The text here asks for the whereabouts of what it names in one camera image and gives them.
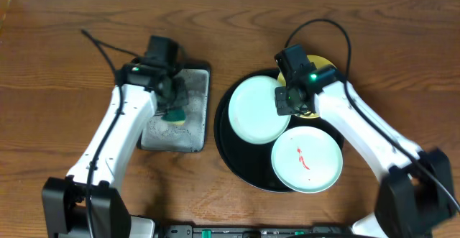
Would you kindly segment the green yellow scrubbing sponge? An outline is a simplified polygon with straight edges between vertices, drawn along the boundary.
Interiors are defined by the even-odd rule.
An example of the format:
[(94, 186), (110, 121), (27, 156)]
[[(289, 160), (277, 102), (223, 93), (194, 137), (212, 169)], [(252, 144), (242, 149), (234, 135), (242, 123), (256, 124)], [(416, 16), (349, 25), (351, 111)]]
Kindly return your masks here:
[(173, 109), (166, 111), (161, 120), (169, 124), (183, 125), (186, 120), (186, 114), (183, 109)]

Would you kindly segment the light blue plate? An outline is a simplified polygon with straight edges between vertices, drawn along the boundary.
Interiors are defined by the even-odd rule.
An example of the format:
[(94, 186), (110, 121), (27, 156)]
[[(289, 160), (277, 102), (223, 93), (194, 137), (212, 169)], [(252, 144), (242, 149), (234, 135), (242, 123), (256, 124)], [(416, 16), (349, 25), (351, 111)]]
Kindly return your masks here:
[(288, 188), (319, 193), (339, 179), (343, 157), (337, 142), (325, 131), (294, 127), (275, 141), (271, 163), (275, 175)]
[(280, 116), (275, 106), (275, 89), (281, 84), (266, 75), (242, 81), (229, 100), (228, 118), (235, 134), (253, 145), (276, 140), (288, 127), (289, 116)]

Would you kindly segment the light blue plate front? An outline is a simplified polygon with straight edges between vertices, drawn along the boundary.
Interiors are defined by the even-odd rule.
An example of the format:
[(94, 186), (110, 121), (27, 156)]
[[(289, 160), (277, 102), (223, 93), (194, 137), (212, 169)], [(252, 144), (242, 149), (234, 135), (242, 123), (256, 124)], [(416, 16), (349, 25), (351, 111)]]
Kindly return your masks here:
[(288, 188), (319, 193), (339, 179), (343, 157), (337, 142), (325, 131), (294, 127), (275, 141), (271, 163), (275, 175)]

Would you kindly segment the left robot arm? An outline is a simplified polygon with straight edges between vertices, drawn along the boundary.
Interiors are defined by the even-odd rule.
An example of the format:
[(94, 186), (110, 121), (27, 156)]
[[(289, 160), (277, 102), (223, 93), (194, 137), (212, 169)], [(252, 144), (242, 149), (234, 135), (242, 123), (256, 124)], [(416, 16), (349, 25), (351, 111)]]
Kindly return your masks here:
[(183, 78), (128, 63), (116, 72), (108, 109), (85, 152), (64, 178), (42, 188), (49, 237), (129, 237), (132, 217), (121, 199), (128, 162), (147, 122), (157, 111), (185, 106)]

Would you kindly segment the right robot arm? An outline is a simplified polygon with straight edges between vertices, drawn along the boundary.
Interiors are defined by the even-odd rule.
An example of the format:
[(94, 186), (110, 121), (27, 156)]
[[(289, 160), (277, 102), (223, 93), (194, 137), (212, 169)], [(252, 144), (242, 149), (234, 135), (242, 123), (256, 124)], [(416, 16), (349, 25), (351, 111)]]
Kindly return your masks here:
[(378, 116), (333, 65), (282, 66), (275, 89), (279, 114), (312, 111), (364, 158), (379, 181), (373, 213), (351, 226), (359, 237), (426, 237), (455, 217), (451, 164), (444, 152), (425, 152)]

